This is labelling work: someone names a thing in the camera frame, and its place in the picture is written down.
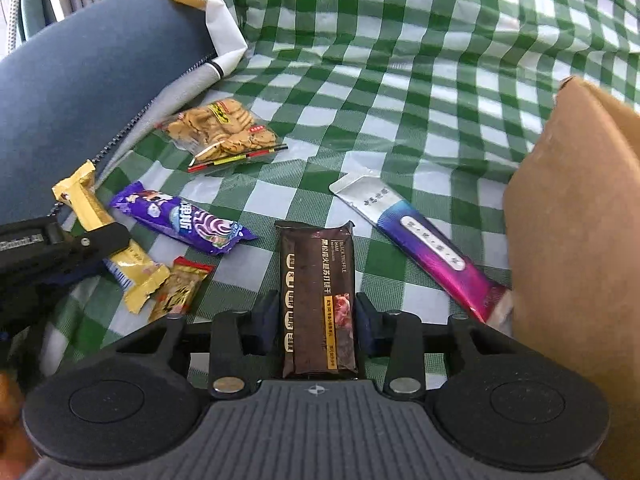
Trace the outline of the dark brown chocolate biscuit bar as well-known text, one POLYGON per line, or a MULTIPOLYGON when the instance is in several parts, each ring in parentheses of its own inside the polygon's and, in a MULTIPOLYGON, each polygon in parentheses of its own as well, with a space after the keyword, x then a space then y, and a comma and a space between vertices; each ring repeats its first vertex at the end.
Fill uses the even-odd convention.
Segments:
POLYGON ((358 375, 352 222, 278 221, 283 376, 358 375))

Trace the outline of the yellow Alpenliebe candy bar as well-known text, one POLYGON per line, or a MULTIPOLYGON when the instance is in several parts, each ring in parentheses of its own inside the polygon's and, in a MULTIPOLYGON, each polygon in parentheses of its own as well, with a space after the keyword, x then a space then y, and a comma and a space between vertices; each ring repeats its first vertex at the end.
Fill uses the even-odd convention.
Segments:
POLYGON ((126 226, 117 223, 93 193, 94 168, 86 160, 71 176, 58 182, 55 198, 76 214, 87 231, 84 245, 95 247, 124 292, 127 309, 138 314, 146 300, 169 278, 167 266, 156 263, 135 242, 126 226))

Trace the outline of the small red gold candy packet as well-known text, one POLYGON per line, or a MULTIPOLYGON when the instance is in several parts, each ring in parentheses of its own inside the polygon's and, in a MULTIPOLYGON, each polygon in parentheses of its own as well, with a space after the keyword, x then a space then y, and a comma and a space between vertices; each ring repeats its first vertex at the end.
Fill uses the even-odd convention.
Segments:
POLYGON ((153 323, 166 315, 187 315, 201 284, 214 269, 210 264, 175 258, 169 278, 157 291, 148 322, 153 323))

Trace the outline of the purple silver stick sachet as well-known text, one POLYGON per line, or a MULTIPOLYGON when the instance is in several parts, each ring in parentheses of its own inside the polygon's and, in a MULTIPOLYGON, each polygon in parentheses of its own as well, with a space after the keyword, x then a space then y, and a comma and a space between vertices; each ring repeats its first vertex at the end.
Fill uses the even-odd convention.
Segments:
POLYGON ((512 292, 488 278, 408 200, 370 174, 345 174, 329 190, 377 228, 463 310, 501 330, 513 309, 512 292))

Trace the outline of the purple snack wrapper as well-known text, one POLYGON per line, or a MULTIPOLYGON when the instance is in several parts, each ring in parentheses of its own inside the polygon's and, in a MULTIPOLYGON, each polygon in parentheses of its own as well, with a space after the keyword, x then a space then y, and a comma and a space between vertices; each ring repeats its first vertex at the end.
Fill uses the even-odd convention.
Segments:
POLYGON ((228 254, 241 242, 257 240, 241 223, 216 217, 185 198, 147 190, 140 181, 117 193, 110 207, 207 255, 228 254))

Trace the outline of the blue sofa cushion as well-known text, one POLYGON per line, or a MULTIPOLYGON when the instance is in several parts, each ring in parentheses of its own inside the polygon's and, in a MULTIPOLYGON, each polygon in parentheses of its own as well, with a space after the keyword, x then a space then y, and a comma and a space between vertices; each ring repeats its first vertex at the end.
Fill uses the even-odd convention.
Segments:
POLYGON ((4 58, 2 222, 47 214, 56 182, 213 50, 199 10, 172 0, 102 0, 4 58))

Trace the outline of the clear bag of crackers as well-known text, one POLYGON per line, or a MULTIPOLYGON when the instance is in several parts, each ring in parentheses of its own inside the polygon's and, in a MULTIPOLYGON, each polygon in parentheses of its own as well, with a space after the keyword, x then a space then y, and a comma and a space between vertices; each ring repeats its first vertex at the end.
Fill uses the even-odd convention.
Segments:
POLYGON ((192 158, 187 172, 215 170, 268 157, 288 146, 236 99, 225 98, 164 118, 155 128, 192 158))

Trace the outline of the brown cardboard box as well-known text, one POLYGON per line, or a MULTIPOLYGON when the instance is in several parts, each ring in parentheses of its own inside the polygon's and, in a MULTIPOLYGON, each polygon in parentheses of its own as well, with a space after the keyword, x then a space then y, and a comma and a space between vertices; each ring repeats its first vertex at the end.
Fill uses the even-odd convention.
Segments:
POLYGON ((596 462, 639 474, 639 116, 565 79, 503 197, 513 333, 594 382, 611 409, 596 462))

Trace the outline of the green white checkered cloth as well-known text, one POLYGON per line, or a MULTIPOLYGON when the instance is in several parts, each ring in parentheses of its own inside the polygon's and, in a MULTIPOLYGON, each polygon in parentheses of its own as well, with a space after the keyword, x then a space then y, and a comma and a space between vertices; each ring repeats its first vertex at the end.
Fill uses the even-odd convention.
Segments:
POLYGON ((186 105, 233 98, 283 150, 204 174, 139 122, 96 181, 108 203, 131 182, 240 222, 255 240, 214 259, 192 310, 248 308, 278 284, 274 225, 354 226, 356 287, 382 310, 432 323, 456 305, 330 185, 389 184, 491 278, 509 283, 502 196, 533 149, 561 81, 579 76, 639 102, 639 0, 222 0, 247 49, 186 105))

